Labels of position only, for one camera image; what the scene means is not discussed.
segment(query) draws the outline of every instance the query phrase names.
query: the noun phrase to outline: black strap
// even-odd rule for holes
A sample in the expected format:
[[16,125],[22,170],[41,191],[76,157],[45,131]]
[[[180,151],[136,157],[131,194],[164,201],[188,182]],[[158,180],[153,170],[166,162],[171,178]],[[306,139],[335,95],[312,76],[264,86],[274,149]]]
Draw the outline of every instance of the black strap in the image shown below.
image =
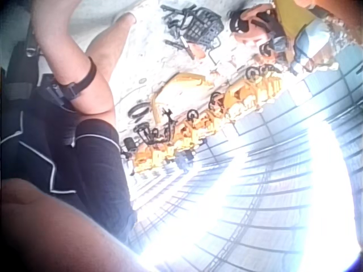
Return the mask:
[[96,67],[95,63],[93,62],[92,58],[91,57],[88,57],[88,58],[91,61],[91,68],[85,78],[83,78],[78,83],[72,82],[68,85],[58,84],[60,89],[62,90],[64,97],[69,101],[75,99],[95,79],[97,67]]

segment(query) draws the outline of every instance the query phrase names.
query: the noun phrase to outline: white stripe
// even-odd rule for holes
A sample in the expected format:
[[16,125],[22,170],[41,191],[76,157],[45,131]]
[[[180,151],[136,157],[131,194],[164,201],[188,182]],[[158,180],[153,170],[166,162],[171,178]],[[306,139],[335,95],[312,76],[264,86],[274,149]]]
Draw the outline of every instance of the white stripe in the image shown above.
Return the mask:
[[40,153],[38,150],[35,150],[34,148],[32,148],[31,146],[27,145],[26,143],[19,141],[19,143],[28,148],[29,150],[33,151],[36,155],[38,155],[39,157],[41,157],[42,159],[44,159],[45,161],[47,161],[48,163],[51,164],[52,166],[52,173],[50,174],[50,181],[49,181],[49,190],[51,193],[54,194],[74,194],[76,193],[75,190],[69,190],[69,191],[58,191],[58,190],[54,190],[54,177],[56,175],[56,165],[54,164],[54,162],[52,162],[50,159],[48,159],[46,156],[44,156],[42,153]]
[[10,140],[13,137],[19,136],[23,134],[23,111],[20,112],[20,130],[16,131],[13,135],[9,135],[4,140],[0,141],[0,145],[5,143],[7,140]]
[[67,109],[67,108],[65,108],[65,107],[63,107],[63,106],[60,106],[60,107],[61,107],[61,109],[65,110],[66,112],[77,113],[77,112],[75,112],[74,110]]
[[101,135],[97,135],[97,134],[85,134],[85,135],[81,135],[81,136],[76,137],[76,139],[74,141],[76,142],[78,139],[81,139],[81,138],[84,138],[84,137],[96,137],[96,138],[100,138],[100,139],[107,140],[110,143],[113,143],[117,147],[117,149],[121,152],[120,146],[116,142],[114,142],[111,139],[108,139],[105,136],[101,136]]

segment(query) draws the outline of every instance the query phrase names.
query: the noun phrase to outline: leg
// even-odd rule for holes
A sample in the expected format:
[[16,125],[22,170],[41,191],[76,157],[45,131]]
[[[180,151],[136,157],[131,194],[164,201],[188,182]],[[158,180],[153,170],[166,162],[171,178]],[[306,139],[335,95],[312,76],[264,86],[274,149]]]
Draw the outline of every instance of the leg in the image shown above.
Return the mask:
[[131,26],[135,22],[134,15],[124,14],[113,26],[98,35],[87,48],[86,54],[94,60],[98,70],[108,82],[123,52]]
[[[70,17],[80,0],[34,0],[32,22],[40,45],[60,84],[80,82],[90,69],[90,61],[67,32]],[[115,126],[113,97],[107,81],[98,71],[93,82],[72,100],[83,119],[98,118]]]

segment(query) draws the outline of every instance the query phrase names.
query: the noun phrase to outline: black shorts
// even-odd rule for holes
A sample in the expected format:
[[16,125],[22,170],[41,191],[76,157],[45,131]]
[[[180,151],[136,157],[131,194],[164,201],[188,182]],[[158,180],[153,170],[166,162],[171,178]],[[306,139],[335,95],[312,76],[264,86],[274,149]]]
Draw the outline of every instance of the black shorts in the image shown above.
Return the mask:
[[97,119],[76,125],[75,112],[41,97],[2,106],[2,179],[31,182],[125,242],[137,217],[115,128]]

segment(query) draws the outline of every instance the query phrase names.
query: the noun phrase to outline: black basket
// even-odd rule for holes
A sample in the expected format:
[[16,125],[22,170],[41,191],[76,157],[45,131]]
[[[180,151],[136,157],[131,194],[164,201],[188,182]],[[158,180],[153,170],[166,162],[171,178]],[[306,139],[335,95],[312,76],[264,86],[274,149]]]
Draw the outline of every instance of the black basket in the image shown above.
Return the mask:
[[183,36],[191,43],[208,48],[223,29],[221,17],[211,10],[201,7],[195,10],[195,16]]

